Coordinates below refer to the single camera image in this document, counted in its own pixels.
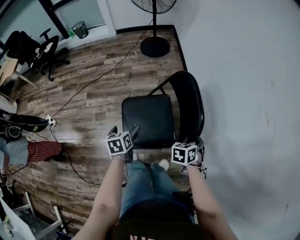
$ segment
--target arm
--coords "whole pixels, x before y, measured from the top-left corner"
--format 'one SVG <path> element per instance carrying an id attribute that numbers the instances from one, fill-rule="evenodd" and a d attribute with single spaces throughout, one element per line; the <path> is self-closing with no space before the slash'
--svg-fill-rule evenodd
<path id="1" fill-rule="evenodd" d="M 96 195 L 92 212 L 74 240 L 104 240 L 119 218 L 124 160 L 115 157 Z"/>
<path id="2" fill-rule="evenodd" d="M 5 152 L 4 152 L 4 161 L 3 161 L 3 168 L 1 169 L 1 173 L 2 174 L 5 174 L 7 169 L 9 167 L 9 155 L 7 155 Z"/>
<path id="3" fill-rule="evenodd" d="M 187 166 L 198 222 L 215 240 L 237 240 L 200 171 Z"/>

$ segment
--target standing fan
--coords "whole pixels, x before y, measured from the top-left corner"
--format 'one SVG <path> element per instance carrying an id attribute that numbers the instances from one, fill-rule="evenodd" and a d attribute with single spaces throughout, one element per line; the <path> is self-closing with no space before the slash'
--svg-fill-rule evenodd
<path id="1" fill-rule="evenodd" d="M 176 0 L 131 0 L 140 9 L 153 13 L 153 37 L 146 38 L 141 43 L 141 51 L 148 57 L 158 58 L 170 51 L 170 44 L 162 37 L 156 36 L 156 14 L 169 11 Z"/>

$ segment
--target black cable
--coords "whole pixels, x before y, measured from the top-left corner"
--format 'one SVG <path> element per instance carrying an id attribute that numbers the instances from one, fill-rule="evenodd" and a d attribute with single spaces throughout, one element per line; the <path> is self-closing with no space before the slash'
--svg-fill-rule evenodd
<path id="1" fill-rule="evenodd" d="M 30 140 L 32 140 L 32 141 L 35 141 L 35 142 L 37 142 L 36 140 L 32 139 L 32 138 L 29 136 L 29 134 L 28 134 L 28 133 L 27 133 L 27 136 L 26 136 L 25 134 L 22 134 L 22 133 L 21 133 L 21 135 L 22 135 L 22 136 L 24 136 L 24 137 L 27 137 L 27 138 L 29 138 L 29 139 L 30 139 Z"/>
<path id="2" fill-rule="evenodd" d="M 51 134 L 52 136 L 54 137 L 55 141 L 57 141 L 55 135 L 53 134 L 52 130 L 51 130 L 51 126 L 50 126 L 50 131 L 51 131 Z M 74 170 L 74 172 L 77 174 L 78 177 L 80 177 L 83 181 L 87 182 L 87 183 L 90 183 L 90 184 L 93 184 L 93 185 L 98 185 L 98 186 L 101 186 L 101 184 L 97 184 L 97 183 L 93 183 L 93 182 L 89 182 L 87 180 L 85 180 L 82 176 L 79 175 L 79 173 L 75 170 L 75 168 L 73 167 L 73 164 L 72 164 L 72 160 L 71 160 L 71 157 L 69 155 L 69 153 L 66 151 L 66 149 L 62 146 L 63 150 L 67 153 L 67 155 L 69 156 L 69 161 L 70 161 L 70 164 L 71 164 L 71 167 L 72 169 Z"/>
<path id="3" fill-rule="evenodd" d="M 121 61 L 119 61 L 111 70 L 109 70 L 108 72 L 106 72 L 106 73 L 104 73 L 104 74 L 102 74 L 100 77 L 98 77 L 98 78 L 96 78 L 95 80 L 93 80 L 93 81 L 91 81 L 90 83 L 88 83 L 87 85 L 85 85 L 83 88 L 81 88 L 76 94 L 74 94 L 71 98 L 70 98 L 70 100 L 68 100 L 68 102 L 66 103 L 66 104 L 64 104 L 53 116 L 52 116 L 52 118 L 54 118 L 54 116 L 56 115 L 56 114 L 58 114 L 62 109 L 63 109 L 63 107 L 64 106 L 66 106 L 69 102 L 71 102 L 71 100 L 78 94 L 78 93 L 80 93 L 83 89 L 85 89 L 86 87 L 88 87 L 88 86 L 90 86 L 92 83 L 94 83 L 95 81 L 97 81 L 97 80 L 99 80 L 101 77 L 103 77 L 104 75 L 106 75 L 106 74 L 108 74 L 108 73 L 110 73 L 110 72 L 112 72 L 122 61 L 124 61 L 125 60 L 125 58 L 129 55 L 129 53 L 131 52 L 131 50 L 132 49 L 134 49 L 136 46 L 137 46 L 137 44 L 139 43 L 139 41 L 140 41 L 140 39 L 141 39 L 141 37 L 147 32 L 148 30 L 146 30 L 140 37 L 139 37 L 139 39 L 137 40 L 137 42 L 136 42 L 136 44 L 127 52 L 127 54 L 126 54 L 126 56 L 121 60 Z"/>
<path id="4" fill-rule="evenodd" d="M 12 175 L 14 175 L 15 173 L 17 173 L 18 171 L 20 171 L 20 170 L 22 170 L 23 168 L 25 168 L 25 167 L 21 167 L 20 169 L 18 169 L 17 171 L 15 171 L 14 173 L 10 173 L 10 174 L 0 174 L 2 177 L 11 177 Z"/>
<path id="5" fill-rule="evenodd" d="M 42 138 L 46 139 L 47 141 L 49 141 L 47 138 L 40 136 L 38 133 L 35 132 L 35 134 L 37 134 L 39 137 L 42 137 Z"/>

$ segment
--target fan base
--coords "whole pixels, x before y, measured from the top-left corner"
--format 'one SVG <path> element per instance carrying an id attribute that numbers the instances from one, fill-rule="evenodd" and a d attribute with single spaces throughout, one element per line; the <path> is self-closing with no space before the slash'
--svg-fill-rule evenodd
<path id="1" fill-rule="evenodd" d="M 141 51 L 148 57 L 159 58 L 170 51 L 170 44 L 162 37 L 149 37 L 142 41 Z"/>

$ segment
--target chair backrest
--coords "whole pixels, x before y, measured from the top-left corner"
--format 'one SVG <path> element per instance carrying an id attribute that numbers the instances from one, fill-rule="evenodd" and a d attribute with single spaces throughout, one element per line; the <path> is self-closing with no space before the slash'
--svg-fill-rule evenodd
<path id="1" fill-rule="evenodd" d="M 189 72 L 179 71 L 169 77 L 180 109 L 179 142 L 195 142 L 204 127 L 204 109 L 196 79 Z"/>
<path id="2" fill-rule="evenodd" d="M 40 45 L 24 31 L 14 31 L 7 39 L 5 46 L 8 48 L 8 57 L 16 58 L 20 64 L 23 64 L 24 62 L 29 62 L 36 56 L 35 50 Z"/>

